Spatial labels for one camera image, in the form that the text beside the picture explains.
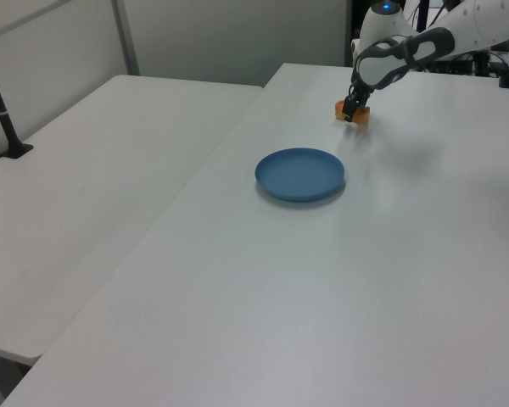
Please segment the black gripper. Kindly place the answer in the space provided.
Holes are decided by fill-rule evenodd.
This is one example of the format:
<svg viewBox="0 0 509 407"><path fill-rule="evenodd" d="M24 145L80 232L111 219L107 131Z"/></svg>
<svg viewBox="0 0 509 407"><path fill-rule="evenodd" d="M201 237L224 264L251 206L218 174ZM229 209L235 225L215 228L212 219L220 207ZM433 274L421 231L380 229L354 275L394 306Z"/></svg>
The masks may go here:
<svg viewBox="0 0 509 407"><path fill-rule="evenodd" d="M348 97L344 99L343 115L344 120L352 122L357 110L357 104L360 109L366 108L366 103L372 94L372 89L361 80L355 80L351 83Z"/></svg>

